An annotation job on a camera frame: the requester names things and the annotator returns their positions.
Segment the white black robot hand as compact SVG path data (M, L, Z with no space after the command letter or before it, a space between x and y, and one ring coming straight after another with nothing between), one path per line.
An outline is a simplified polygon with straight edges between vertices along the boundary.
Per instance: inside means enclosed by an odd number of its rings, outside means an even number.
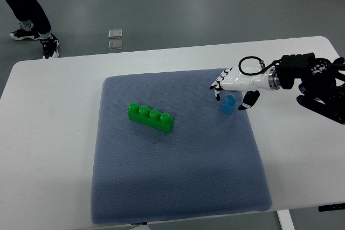
M220 92L246 92L243 103L238 107L239 110L246 110L255 105L260 97L260 89L278 90L280 85L276 82L275 69L271 68L267 72L259 73L259 67L245 67L245 75L239 68L228 68L211 84L210 89L214 90L216 100L220 100Z

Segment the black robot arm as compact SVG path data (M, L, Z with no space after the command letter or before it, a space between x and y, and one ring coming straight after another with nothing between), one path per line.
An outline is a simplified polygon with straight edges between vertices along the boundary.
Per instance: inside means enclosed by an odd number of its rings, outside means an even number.
M256 73L242 70L242 62L247 59L259 61L261 69ZM299 105L327 117L337 123L344 124L344 57L334 61L326 58L316 58L314 53L283 55L279 60L272 61L268 66L255 56L244 57L238 68L241 74L255 76L263 74L273 67L272 86L291 89L295 79L300 79L298 88L301 95L296 97Z

